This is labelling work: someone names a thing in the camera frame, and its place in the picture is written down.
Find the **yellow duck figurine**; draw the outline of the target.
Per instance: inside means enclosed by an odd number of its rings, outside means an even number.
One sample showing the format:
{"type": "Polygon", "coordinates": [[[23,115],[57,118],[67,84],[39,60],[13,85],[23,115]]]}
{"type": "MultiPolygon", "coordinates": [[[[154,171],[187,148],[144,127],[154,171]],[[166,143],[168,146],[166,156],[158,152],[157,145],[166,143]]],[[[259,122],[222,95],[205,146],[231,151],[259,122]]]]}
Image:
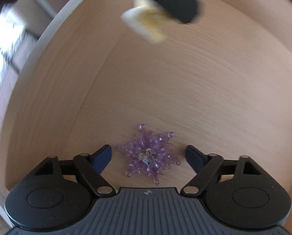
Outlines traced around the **yellow duck figurine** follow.
{"type": "Polygon", "coordinates": [[[176,21],[154,0],[134,0],[134,7],[121,16],[123,22],[150,43],[161,43],[166,35],[160,27],[176,21]]]}

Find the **open wooden drawer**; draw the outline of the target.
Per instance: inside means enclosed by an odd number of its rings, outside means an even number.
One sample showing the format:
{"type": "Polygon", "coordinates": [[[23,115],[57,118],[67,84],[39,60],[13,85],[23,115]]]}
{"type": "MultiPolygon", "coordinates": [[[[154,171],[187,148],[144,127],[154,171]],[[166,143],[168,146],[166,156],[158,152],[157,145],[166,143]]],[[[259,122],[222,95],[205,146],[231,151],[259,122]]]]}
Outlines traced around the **open wooden drawer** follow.
{"type": "Polygon", "coordinates": [[[0,133],[10,234],[292,234],[292,0],[197,0],[150,43],[121,19],[134,0],[70,0],[17,79],[0,133]],[[145,124],[181,161],[126,176],[117,149],[145,124]],[[110,145],[94,197],[73,158],[110,145]],[[199,196],[193,145],[224,158],[199,196]]]}

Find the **purple crystal bead ornament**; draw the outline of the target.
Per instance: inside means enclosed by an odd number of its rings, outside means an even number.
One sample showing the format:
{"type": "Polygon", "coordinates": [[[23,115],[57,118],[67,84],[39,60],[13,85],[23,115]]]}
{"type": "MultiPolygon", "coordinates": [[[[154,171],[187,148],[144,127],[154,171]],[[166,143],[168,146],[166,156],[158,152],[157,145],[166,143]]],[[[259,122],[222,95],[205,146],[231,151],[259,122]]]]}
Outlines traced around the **purple crystal bead ornament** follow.
{"type": "Polygon", "coordinates": [[[173,137],[173,132],[156,133],[145,124],[139,125],[138,132],[130,141],[117,146],[127,159],[126,176],[143,175],[159,185],[159,177],[164,170],[172,165],[181,165],[177,154],[171,149],[170,140],[173,137]]]}

